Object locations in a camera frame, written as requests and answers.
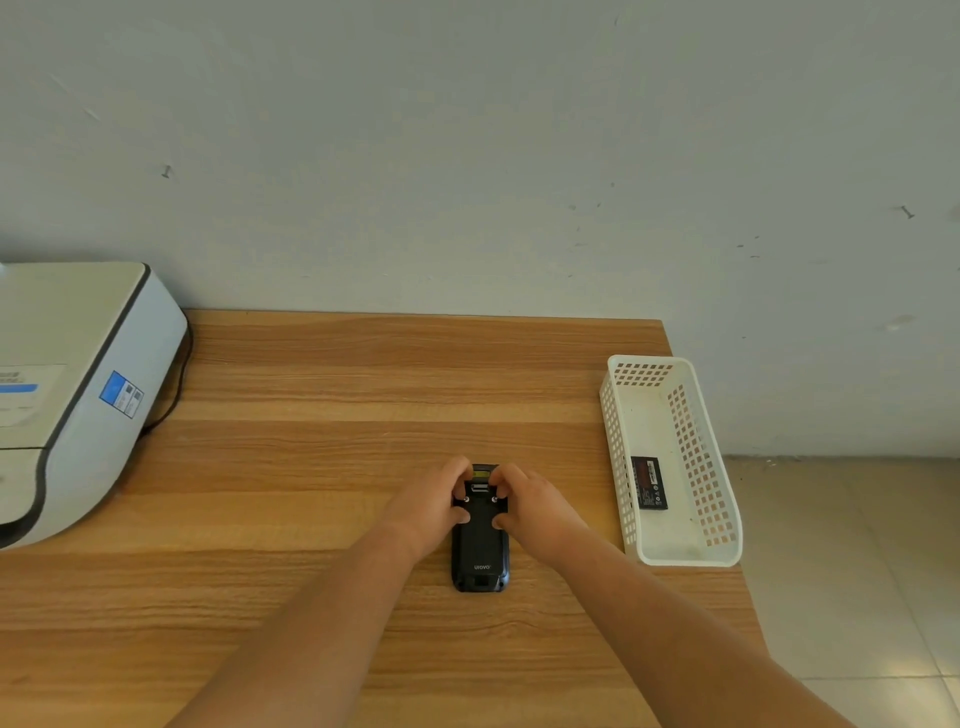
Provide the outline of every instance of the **black cable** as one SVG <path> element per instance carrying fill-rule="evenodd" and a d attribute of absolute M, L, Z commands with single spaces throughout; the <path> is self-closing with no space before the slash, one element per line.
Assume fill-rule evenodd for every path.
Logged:
<path fill-rule="evenodd" d="M 170 402 L 170 406 L 167 407 L 167 411 L 160 415 L 156 420 L 151 422 L 149 425 L 143 425 L 143 429 L 140 430 L 140 434 L 137 436 L 137 440 L 141 437 L 146 437 L 151 432 L 153 432 L 164 420 L 170 417 L 170 413 L 177 409 L 177 405 L 180 404 L 180 396 L 183 394 L 183 381 L 186 379 L 186 365 L 190 362 L 190 355 L 193 353 L 193 328 L 190 326 L 190 320 L 187 319 L 186 322 L 186 352 L 183 354 L 183 363 L 180 364 L 180 378 L 177 381 L 177 393 L 174 395 L 174 400 Z"/>

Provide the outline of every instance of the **white plastic basket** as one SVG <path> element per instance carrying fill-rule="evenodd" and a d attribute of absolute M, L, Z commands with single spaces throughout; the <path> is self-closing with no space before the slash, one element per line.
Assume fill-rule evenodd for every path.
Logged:
<path fill-rule="evenodd" d="M 600 403 L 627 555 L 651 566 L 733 566 L 740 512 L 693 365 L 618 354 L 607 366 Z M 631 455 L 660 461 L 666 510 L 639 508 Z"/>

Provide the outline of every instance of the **printer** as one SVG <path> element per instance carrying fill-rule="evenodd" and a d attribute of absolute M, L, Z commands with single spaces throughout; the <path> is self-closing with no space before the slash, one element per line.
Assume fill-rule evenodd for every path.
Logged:
<path fill-rule="evenodd" d="M 186 328 L 143 263 L 0 266 L 0 549 L 110 492 Z"/>

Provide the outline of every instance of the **wooden table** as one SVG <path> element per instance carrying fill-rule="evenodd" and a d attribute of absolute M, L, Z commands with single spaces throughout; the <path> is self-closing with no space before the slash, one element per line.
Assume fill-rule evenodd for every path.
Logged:
<path fill-rule="evenodd" d="M 183 401 L 115 496 L 0 554 L 4 725 L 163 725 L 449 453 L 529 464 L 621 544 L 597 393 L 609 355 L 670 354 L 660 322 L 191 318 Z M 501 595 L 454 591 L 449 543 L 414 571 L 351 725 L 656 724 L 564 582 L 512 551 Z M 739 569 L 661 575 L 762 645 Z"/>

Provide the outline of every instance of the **floor tile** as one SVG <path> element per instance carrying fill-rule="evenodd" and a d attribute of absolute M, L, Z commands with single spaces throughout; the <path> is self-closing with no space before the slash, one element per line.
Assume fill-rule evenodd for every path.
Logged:
<path fill-rule="evenodd" d="M 857 728 L 960 728 L 960 712 L 939 677 L 804 680 Z"/>
<path fill-rule="evenodd" d="M 960 675 L 960 463 L 867 461 L 848 476 L 937 666 Z"/>
<path fill-rule="evenodd" d="M 834 461 L 727 466 L 775 660 L 802 678 L 939 674 Z"/>

